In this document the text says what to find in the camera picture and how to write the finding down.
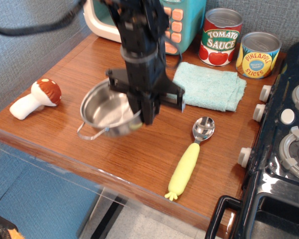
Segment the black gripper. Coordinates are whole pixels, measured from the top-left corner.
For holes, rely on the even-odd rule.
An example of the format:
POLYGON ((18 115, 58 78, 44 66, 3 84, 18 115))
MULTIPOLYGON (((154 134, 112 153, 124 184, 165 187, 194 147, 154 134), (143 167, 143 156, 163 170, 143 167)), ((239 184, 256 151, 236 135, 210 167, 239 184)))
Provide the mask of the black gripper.
POLYGON ((156 49, 149 55, 137 55, 120 49, 125 69, 108 69, 110 88, 125 93, 133 114, 142 116, 146 125, 152 125, 160 105, 184 110, 185 90, 166 75, 166 55, 156 49))

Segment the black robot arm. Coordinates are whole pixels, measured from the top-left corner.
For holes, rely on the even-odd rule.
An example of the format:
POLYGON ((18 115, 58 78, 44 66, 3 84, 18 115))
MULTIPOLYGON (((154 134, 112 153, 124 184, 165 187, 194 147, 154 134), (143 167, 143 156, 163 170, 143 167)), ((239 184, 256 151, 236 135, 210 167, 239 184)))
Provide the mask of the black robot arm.
POLYGON ((124 69, 109 69, 110 88, 125 93, 133 113, 151 125, 160 106, 182 110, 184 89, 166 74, 169 19, 158 0, 104 0, 121 39, 124 69))

